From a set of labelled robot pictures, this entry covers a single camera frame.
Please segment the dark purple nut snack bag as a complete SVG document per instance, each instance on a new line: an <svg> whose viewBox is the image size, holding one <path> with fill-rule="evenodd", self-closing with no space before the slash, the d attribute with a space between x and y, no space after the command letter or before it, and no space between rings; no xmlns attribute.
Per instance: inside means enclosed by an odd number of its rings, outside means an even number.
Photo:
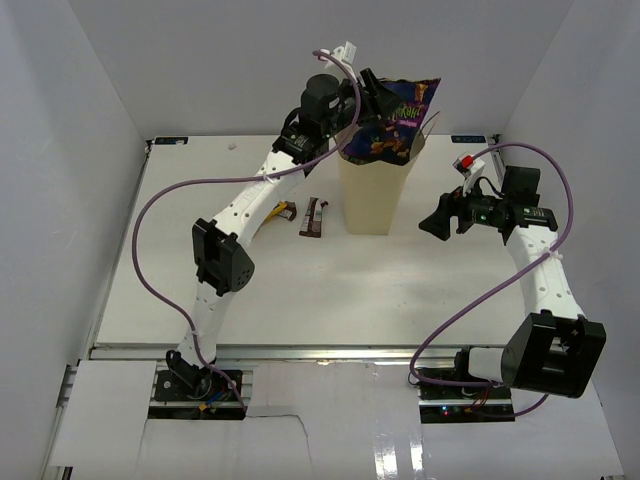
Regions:
<svg viewBox="0 0 640 480"><path fill-rule="evenodd" d="M356 165L380 161L403 166L410 160L411 149L422 132L441 79L383 78L381 83L399 97L399 105L386 119L362 126L341 154Z"/></svg>

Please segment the brown Hershey's chocolate bar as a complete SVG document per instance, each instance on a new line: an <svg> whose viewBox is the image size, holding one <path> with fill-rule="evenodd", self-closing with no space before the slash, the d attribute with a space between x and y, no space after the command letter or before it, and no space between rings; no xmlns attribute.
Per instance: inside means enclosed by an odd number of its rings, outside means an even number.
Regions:
<svg viewBox="0 0 640 480"><path fill-rule="evenodd" d="M311 197L304 215L299 235L308 238L320 238L322 235L323 209L328 205L326 200Z"/></svg>

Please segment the yellow M&M's packet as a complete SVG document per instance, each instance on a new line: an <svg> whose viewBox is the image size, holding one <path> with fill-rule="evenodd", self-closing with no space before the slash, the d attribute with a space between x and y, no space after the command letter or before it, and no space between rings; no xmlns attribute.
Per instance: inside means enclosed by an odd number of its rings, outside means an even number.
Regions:
<svg viewBox="0 0 640 480"><path fill-rule="evenodd" d="M271 220L273 217L277 216L281 211L283 211L286 208L286 203L285 202L279 202L272 210L271 212L266 216L265 221L269 221Z"/></svg>

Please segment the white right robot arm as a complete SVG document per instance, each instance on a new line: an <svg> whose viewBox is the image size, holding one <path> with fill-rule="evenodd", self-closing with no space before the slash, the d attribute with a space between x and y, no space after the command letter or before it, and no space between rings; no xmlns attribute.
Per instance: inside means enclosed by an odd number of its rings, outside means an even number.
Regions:
<svg viewBox="0 0 640 480"><path fill-rule="evenodd" d="M496 229L520 272L525 319L503 347L467 346L455 360L453 390L472 399L487 386L504 385L567 398L587 387L606 342L602 324L591 322L569 287L560 255L554 213L539 204L540 172L507 169L496 195L483 193L484 163L469 157L458 171L464 182L443 194L419 227L446 241L474 225ZM458 225L451 228L450 221Z"/></svg>

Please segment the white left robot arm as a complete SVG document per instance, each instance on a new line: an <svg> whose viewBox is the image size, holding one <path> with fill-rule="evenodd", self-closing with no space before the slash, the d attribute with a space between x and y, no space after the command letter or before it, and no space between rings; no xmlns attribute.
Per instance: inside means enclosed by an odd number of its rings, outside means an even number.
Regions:
<svg viewBox="0 0 640 480"><path fill-rule="evenodd" d="M166 354L169 371L188 398L204 398L219 379L209 369L216 360L217 336L231 300L255 271L247 249L259 227L308 176L313 160L328 154L331 138L348 138L361 125L387 119L400 102L369 69L361 71L356 84L330 74L311 77L299 106L285 118L257 180L211 220L194 223L193 325L180 345Z"/></svg>

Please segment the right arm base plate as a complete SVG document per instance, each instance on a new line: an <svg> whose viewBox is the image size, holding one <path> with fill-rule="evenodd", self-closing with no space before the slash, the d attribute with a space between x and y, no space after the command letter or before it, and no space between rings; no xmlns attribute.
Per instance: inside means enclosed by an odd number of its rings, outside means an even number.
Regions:
<svg viewBox="0 0 640 480"><path fill-rule="evenodd" d="M417 390L420 420L428 424L470 424L512 422L515 413L512 393L506 387L442 385L441 382L475 383L484 379L468 372L469 348L425 351L416 362L420 376L438 380L437 384L408 374L409 385Z"/></svg>

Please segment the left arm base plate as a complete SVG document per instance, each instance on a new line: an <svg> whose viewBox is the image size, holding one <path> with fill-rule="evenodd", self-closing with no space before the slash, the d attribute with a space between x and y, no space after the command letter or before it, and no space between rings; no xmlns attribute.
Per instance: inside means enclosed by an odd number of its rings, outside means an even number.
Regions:
<svg viewBox="0 0 640 480"><path fill-rule="evenodd" d="M237 402L237 396L218 374L205 373L204 379L196 387L190 387L176 374L165 369L157 374L153 400L165 403L191 401L213 405L220 402Z"/></svg>

